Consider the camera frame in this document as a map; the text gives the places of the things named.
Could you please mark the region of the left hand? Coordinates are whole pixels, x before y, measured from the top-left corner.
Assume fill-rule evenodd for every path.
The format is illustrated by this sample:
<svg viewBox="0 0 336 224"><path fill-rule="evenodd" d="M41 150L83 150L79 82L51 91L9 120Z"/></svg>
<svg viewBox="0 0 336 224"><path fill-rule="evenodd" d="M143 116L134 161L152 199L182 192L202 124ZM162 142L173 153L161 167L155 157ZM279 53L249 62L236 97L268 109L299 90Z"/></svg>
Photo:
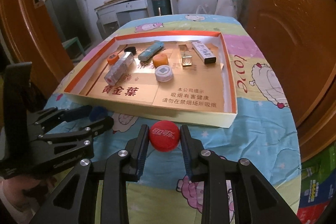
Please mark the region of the left hand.
<svg viewBox="0 0 336 224"><path fill-rule="evenodd" d="M1 177L1 223L29 223L35 212L30 199L24 194L36 186L53 189L57 179L51 176L37 180L31 176L19 175L9 179Z"/></svg>

